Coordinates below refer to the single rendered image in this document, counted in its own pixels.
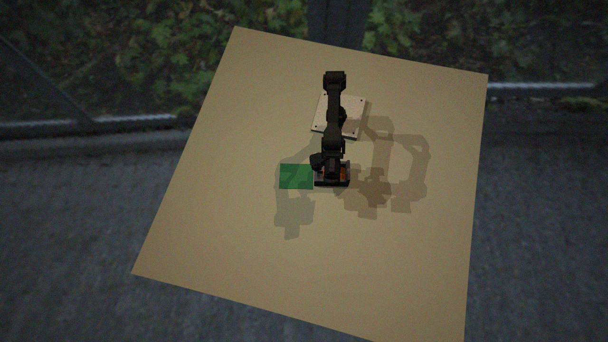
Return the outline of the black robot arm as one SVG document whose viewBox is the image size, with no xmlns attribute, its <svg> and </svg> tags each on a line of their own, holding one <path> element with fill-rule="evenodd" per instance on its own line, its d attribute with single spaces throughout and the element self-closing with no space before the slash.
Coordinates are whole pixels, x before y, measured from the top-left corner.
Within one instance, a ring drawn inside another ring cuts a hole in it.
<svg viewBox="0 0 608 342">
<path fill-rule="evenodd" d="M 341 91 L 346 88 L 346 81 L 347 74 L 344 71 L 326 71 L 323 75 L 323 89 L 328 95 L 327 127 L 323 132 L 322 153 L 311 154 L 310 165 L 313 171 L 320 171 L 325 165 L 324 177 L 329 180 L 340 178 L 341 161 L 339 159 L 343 159 L 343 154 L 345 154 L 345 140 L 342 138 L 341 129 L 347 119 L 347 114 L 340 106 L 340 95 Z"/>
</svg>

